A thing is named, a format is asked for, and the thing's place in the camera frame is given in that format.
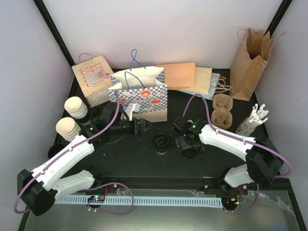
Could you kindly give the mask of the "blue checkered paper bag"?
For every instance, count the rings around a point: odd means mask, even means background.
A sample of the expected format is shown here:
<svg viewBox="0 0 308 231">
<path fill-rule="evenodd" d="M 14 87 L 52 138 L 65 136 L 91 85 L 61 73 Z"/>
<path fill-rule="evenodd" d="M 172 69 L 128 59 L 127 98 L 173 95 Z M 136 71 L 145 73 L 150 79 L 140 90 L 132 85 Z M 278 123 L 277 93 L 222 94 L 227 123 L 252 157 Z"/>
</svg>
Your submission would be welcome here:
<svg viewBox="0 0 308 231">
<path fill-rule="evenodd" d="M 167 121 L 167 84 L 165 69 L 156 66 L 144 66 L 136 60 L 137 50 L 131 51 L 132 62 L 140 65 L 111 74 L 112 87 L 108 88 L 110 101 L 116 102 L 118 92 L 123 107 L 138 104 L 138 111 L 132 117 L 144 118 L 150 122 Z"/>
</svg>

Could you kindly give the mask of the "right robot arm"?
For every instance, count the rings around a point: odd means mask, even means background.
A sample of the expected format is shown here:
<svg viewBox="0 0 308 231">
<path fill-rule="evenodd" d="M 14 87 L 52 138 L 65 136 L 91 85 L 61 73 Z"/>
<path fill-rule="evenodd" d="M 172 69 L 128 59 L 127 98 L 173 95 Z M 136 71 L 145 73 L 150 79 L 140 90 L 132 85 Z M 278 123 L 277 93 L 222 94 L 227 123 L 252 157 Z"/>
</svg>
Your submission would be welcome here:
<svg viewBox="0 0 308 231">
<path fill-rule="evenodd" d="M 204 145 L 210 145 L 245 162 L 226 170 L 214 183 L 214 189 L 222 195 L 233 194 L 236 188 L 250 183 L 270 186 L 284 163 L 282 158 L 273 154 L 276 148 L 267 137 L 258 140 L 240 136 L 219 129 L 207 120 L 191 122 L 181 116 L 173 120 L 171 127 L 179 135 L 175 138 L 177 149 L 186 158 L 196 157 L 204 150 Z"/>
</svg>

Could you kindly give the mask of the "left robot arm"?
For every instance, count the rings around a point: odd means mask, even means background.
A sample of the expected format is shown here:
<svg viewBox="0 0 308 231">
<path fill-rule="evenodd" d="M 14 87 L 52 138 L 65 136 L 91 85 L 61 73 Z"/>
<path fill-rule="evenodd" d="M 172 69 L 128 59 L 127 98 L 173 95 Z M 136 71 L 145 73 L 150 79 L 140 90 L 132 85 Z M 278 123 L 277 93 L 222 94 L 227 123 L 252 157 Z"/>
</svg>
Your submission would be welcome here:
<svg viewBox="0 0 308 231">
<path fill-rule="evenodd" d="M 103 188 L 103 179 L 93 169 L 63 177 L 80 160 L 90 155 L 113 134 L 142 135 L 147 120 L 133 117 L 141 109 L 138 103 L 108 103 L 100 116 L 85 125 L 79 135 L 41 166 L 17 175 L 17 199 L 22 200 L 28 211 L 40 216 L 55 203 L 72 193 L 82 190 L 98 192 Z"/>
</svg>

